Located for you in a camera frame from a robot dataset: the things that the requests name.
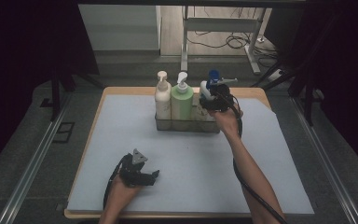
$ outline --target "soap dispenser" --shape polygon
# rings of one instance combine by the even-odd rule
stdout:
[[[210,88],[211,84],[215,84],[219,81],[219,72],[217,70],[211,70],[209,72],[208,81],[201,81],[200,83],[200,100],[212,101],[215,96],[211,95]],[[196,120],[201,121],[214,121],[214,117],[210,116],[208,111],[202,107],[200,101],[197,103],[196,107]]]
[[[180,72],[177,85],[171,90],[172,119],[191,120],[193,89],[185,83],[186,72]]]
[[[167,73],[159,71],[156,86],[156,119],[171,119],[171,84],[167,81]]]

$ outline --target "pump nozzle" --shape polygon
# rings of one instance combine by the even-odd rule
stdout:
[[[167,73],[164,71],[159,71],[157,73],[157,77],[158,77],[158,85],[157,88],[159,91],[166,91],[168,89],[168,84],[167,84]]]
[[[234,79],[224,79],[222,77],[221,80],[218,80],[217,82],[211,83],[210,85],[218,86],[218,85],[222,85],[222,84],[225,84],[225,83],[228,83],[228,82],[238,82],[238,80],[236,78],[234,78]]]
[[[187,79],[187,73],[186,72],[180,72],[178,75],[178,91],[181,93],[187,92],[187,83],[185,83]]]

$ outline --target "cable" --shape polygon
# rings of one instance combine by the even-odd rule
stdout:
[[[257,7],[255,7],[255,11],[257,10]],[[255,12],[254,12],[254,16],[252,17],[252,19],[254,19],[255,18]]]
[[[230,18],[232,17],[232,15],[234,15],[234,12],[237,11],[237,9],[238,9],[238,7],[236,7],[236,8],[232,11],[231,15],[229,16]]]
[[[196,35],[207,35],[209,33],[211,33],[211,31],[208,31],[208,32],[204,32],[204,33],[201,33],[201,34],[197,34],[197,31],[194,32]]]
[[[263,60],[263,59],[277,60],[277,59],[273,59],[273,58],[259,58],[259,59],[257,59],[257,63],[260,64],[260,65],[263,66],[263,67],[270,67],[270,66],[265,65],[265,64],[263,64],[263,63],[260,62],[260,61]]]
[[[228,101],[228,99],[226,99],[226,97],[224,97],[221,93],[217,92],[217,94],[220,95],[220,97],[222,99],[224,99],[227,103],[227,105],[232,109],[232,111],[235,114],[235,117],[237,118],[237,122],[238,122],[238,135],[240,137],[242,137],[242,119],[241,119],[241,108],[240,108],[240,104],[238,104],[238,99],[233,96],[233,98],[237,101],[237,106],[238,109]],[[281,215],[279,215],[279,213],[277,211],[275,211],[275,209],[269,205],[263,198],[260,197],[260,195],[258,195],[247,183],[246,181],[242,178],[237,164],[235,163],[235,160],[233,159],[233,166],[234,166],[234,173],[237,176],[238,180],[240,181],[241,185],[261,204],[263,205],[281,224],[287,224],[287,222],[283,219],[283,217],[281,217]]]
[[[204,12],[206,13],[206,15],[207,15],[208,17],[211,17],[211,16],[209,16],[208,12],[206,11],[206,7],[204,7]]]
[[[246,39],[247,39],[246,41],[247,41],[248,43],[250,43],[250,42],[251,42],[251,37],[250,37],[250,35],[248,35],[248,34],[246,34],[246,33],[242,33],[242,34],[246,36]],[[258,54],[262,54],[262,55],[269,56],[269,57],[277,57],[277,56],[278,56],[278,55],[275,55],[275,54],[270,54],[270,55],[268,55],[268,54],[266,54],[266,53],[261,52],[260,50],[279,53],[279,51],[276,50],[276,49],[261,49],[261,48],[255,46],[255,51],[256,51]]]
[[[206,45],[206,44],[203,44],[203,43],[191,41],[188,38],[187,38],[187,41],[192,43],[192,44],[198,44],[198,45],[202,45],[202,46],[205,46],[205,47],[208,47],[208,48],[213,48],[213,49],[220,49],[220,48],[224,47],[225,45],[227,45],[227,43],[226,43],[226,44],[221,45],[221,46],[210,46],[210,45]]]
[[[240,45],[238,47],[234,47],[232,45],[230,45],[230,42],[233,41],[233,40],[236,40],[238,43],[240,43]],[[232,49],[241,49],[243,47],[245,47],[246,44],[249,44],[248,40],[241,37],[241,36],[237,36],[237,35],[234,35],[234,33],[231,33],[231,35],[229,35],[227,38],[226,38],[226,43],[232,48]]]
[[[110,193],[110,189],[111,189],[111,186],[112,186],[112,182],[115,179],[115,177],[116,177],[116,175],[118,173],[118,170],[120,169],[120,165],[124,161],[124,158],[125,158],[125,156],[120,160],[120,162],[118,163],[118,165],[116,166],[115,170],[113,171],[112,175],[109,178],[109,181],[108,181],[107,186],[106,186],[105,194],[103,196],[103,209],[105,208],[107,199],[109,198],[109,193]]]
[[[240,9],[240,11],[239,11],[239,13],[238,13],[238,18],[240,18],[240,17],[241,17],[242,12],[243,12],[243,7]]]

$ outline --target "wall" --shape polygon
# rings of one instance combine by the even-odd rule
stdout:
[[[93,50],[159,49],[159,6],[78,6]]]

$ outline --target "hand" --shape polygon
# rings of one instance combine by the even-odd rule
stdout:
[[[239,107],[237,104],[234,104],[235,108],[239,110]],[[234,111],[230,108],[229,110],[225,112],[219,112],[219,111],[208,111],[209,115],[214,117],[216,119],[217,127],[222,130],[224,134],[228,133],[235,133],[238,134],[238,122],[237,118],[235,116]]]
[[[132,201],[142,188],[143,186],[127,187],[121,177],[116,175],[99,223],[114,223],[121,210]]]

